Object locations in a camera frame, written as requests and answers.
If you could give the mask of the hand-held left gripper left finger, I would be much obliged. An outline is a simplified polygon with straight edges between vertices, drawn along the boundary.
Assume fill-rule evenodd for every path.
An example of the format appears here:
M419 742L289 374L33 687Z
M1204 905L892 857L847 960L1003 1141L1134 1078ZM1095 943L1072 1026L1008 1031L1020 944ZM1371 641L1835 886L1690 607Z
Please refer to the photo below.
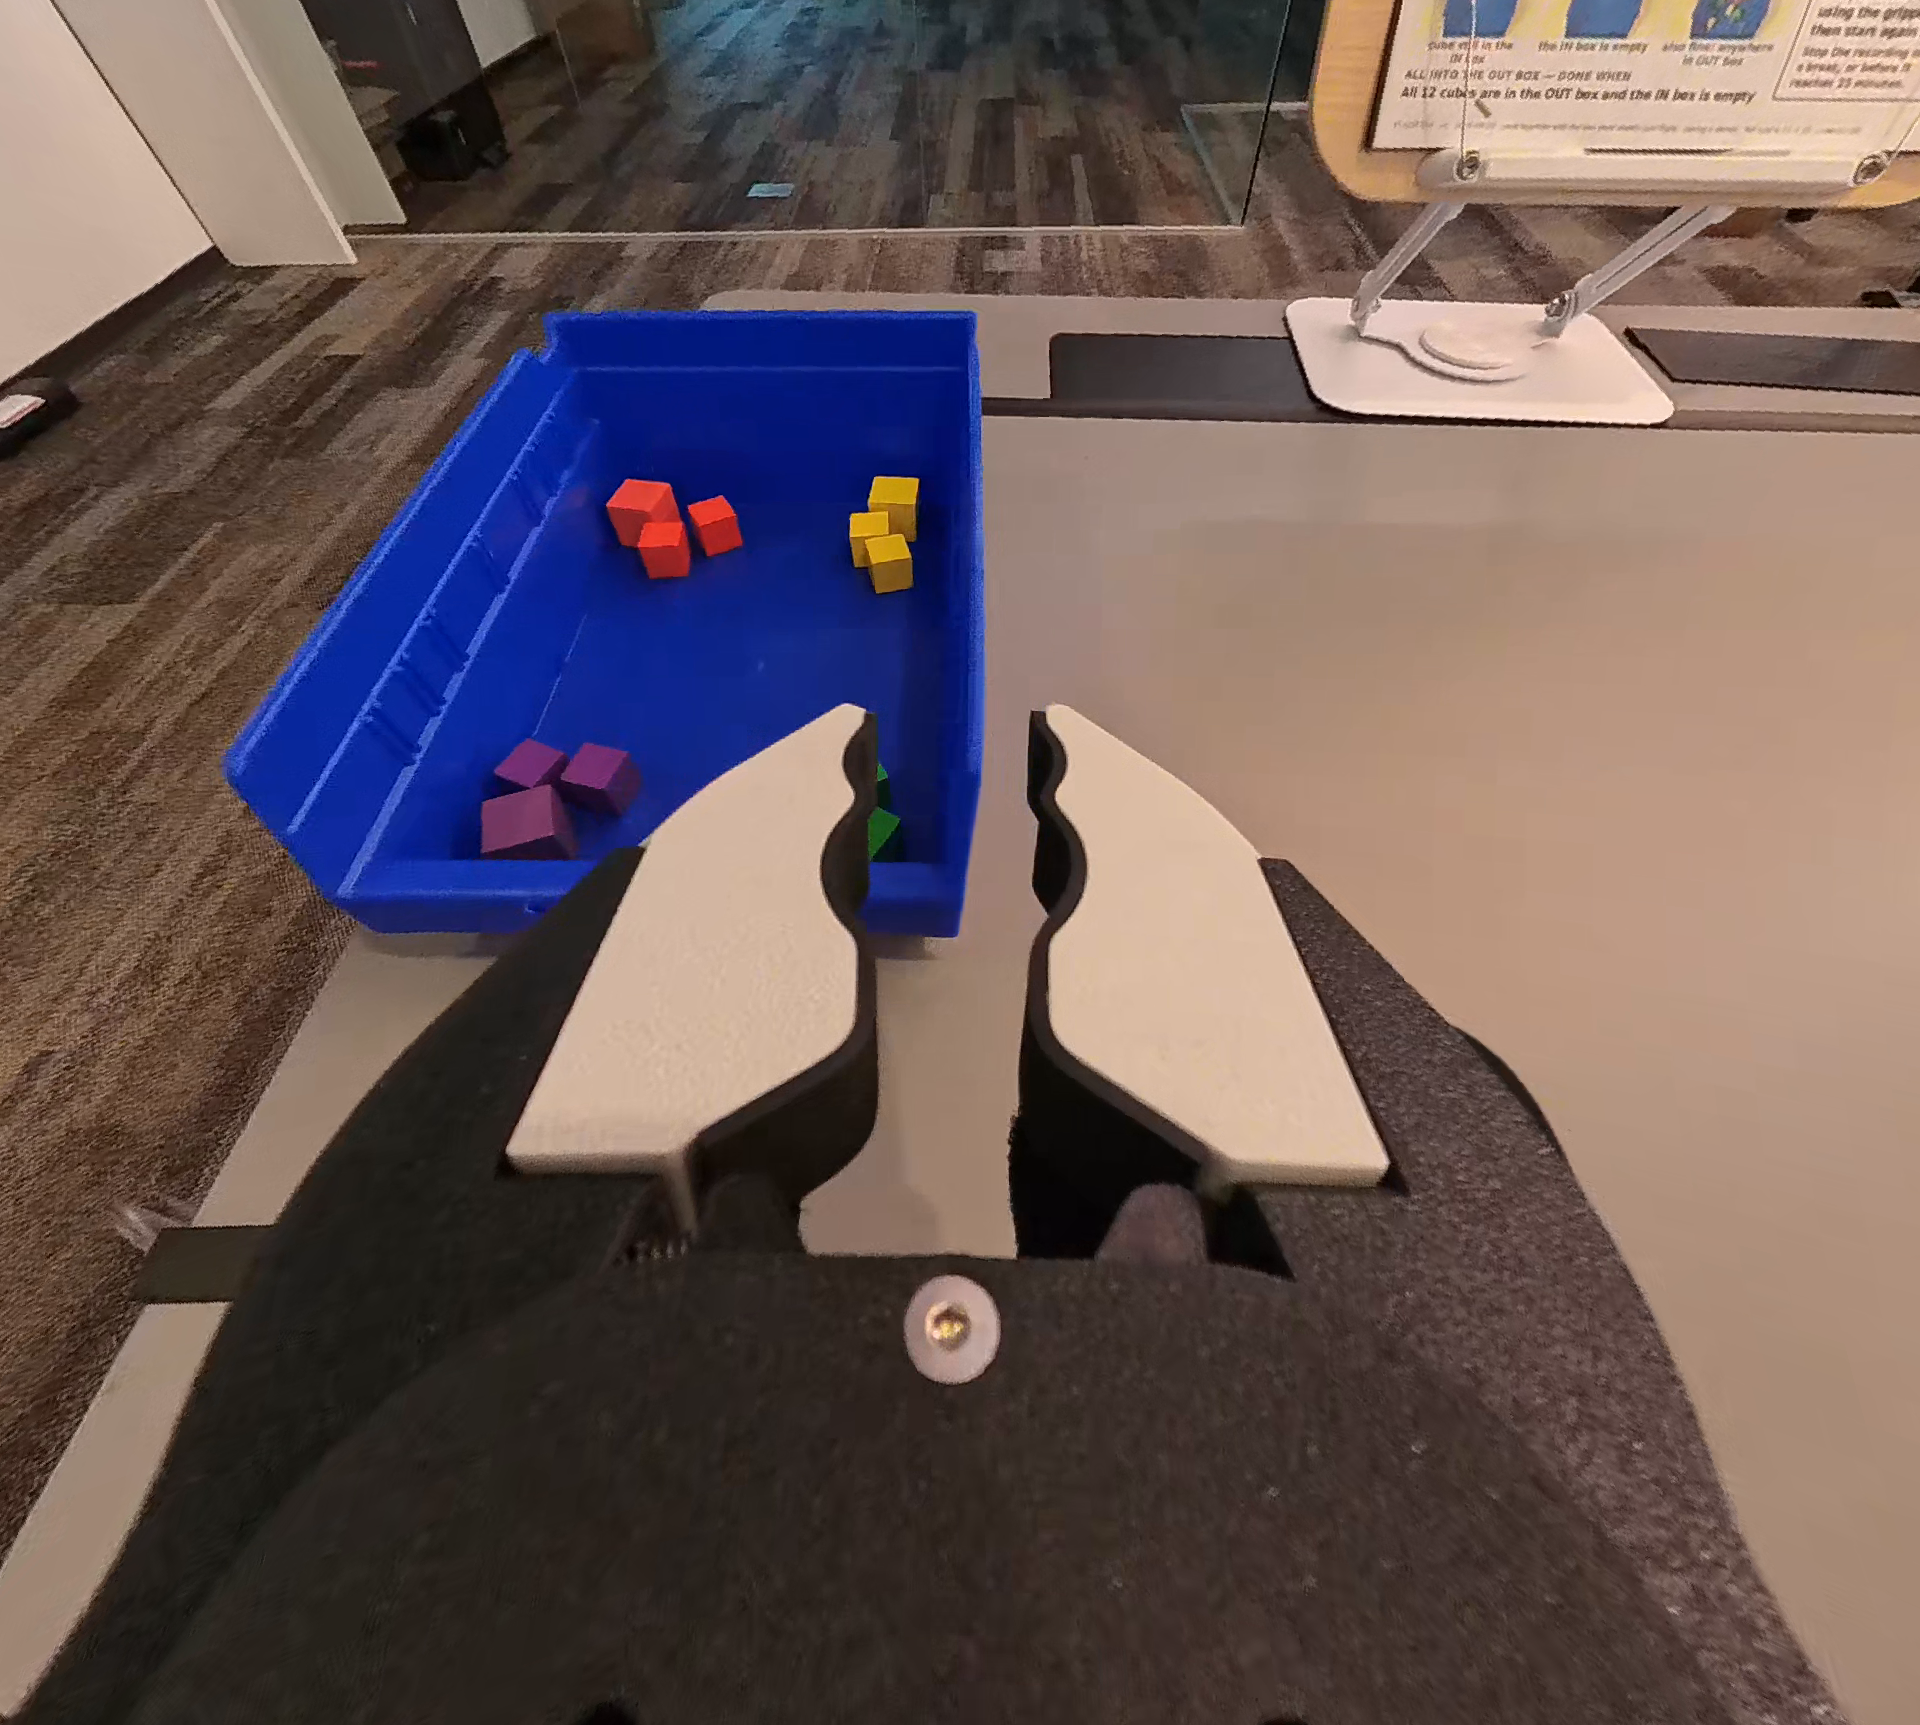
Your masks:
M517 1175L655 1176L692 1222L720 1180L800 1206L860 1152L875 765L871 716L833 704L649 835L505 1141Z

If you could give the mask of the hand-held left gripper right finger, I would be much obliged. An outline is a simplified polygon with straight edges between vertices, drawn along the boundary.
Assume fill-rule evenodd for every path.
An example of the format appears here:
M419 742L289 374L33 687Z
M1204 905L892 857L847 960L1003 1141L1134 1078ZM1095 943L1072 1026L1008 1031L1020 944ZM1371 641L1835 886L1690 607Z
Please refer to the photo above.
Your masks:
M1020 1130L1086 1199L1377 1188L1391 1160L1257 848L1068 704L1028 720Z

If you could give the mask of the blue plastic bin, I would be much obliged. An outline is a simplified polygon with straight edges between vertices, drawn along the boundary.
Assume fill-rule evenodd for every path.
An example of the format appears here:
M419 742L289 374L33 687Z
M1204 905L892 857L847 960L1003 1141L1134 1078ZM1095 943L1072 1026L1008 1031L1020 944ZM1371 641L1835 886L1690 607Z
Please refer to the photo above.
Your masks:
M833 704L875 720L902 823L868 930L953 938L986 730L975 315L928 308L554 312L402 503L230 744L222 775L315 891L382 935L510 935L728 769ZM919 478L913 586L847 521ZM653 583L625 478L732 503L742 548ZM490 863L478 806L522 740L630 752L577 857Z

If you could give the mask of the black tape strip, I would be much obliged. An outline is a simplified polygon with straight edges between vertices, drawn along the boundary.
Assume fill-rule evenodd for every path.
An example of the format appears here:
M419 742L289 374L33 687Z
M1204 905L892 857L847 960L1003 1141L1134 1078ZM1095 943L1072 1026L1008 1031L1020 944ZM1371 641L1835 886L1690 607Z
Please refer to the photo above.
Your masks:
M251 1278L275 1227L164 1227L151 1236L132 1296L151 1304L227 1304Z

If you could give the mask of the instruction sheet on wooden stand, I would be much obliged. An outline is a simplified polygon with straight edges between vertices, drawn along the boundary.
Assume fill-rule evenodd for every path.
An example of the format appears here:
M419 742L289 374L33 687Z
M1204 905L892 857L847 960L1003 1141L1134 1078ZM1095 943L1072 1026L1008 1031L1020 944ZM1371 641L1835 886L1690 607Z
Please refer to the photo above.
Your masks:
M1353 415L1672 415L1668 394L1597 319L1597 305L1742 210L1864 210L1915 197L1915 150L1789 155L1782 148L1634 151L1548 145L1375 150L1371 132L1398 0L1326 0L1308 116L1313 150L1359 200L1418 203L1349 298L1300 296L1287 335L1308 392ZM1391 288L1470 206L1662 208L1548 302L1416 302Z

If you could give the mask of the small black floor device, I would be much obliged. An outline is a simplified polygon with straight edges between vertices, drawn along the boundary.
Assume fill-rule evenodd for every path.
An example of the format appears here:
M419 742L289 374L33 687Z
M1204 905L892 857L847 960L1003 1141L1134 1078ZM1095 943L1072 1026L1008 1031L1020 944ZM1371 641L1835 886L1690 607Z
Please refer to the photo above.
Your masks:
M28 443L62 423L79 407L79 396L58 378L24 375L2 385L0 451L18 456Z

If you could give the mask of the dark grey cabinet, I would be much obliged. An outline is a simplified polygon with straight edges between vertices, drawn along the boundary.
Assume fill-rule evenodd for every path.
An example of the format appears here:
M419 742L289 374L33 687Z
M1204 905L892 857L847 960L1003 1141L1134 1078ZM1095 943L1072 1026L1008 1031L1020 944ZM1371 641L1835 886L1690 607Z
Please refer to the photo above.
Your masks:
M457 0L299 0L372 138L419 180L465 180L510 157L505 125Z

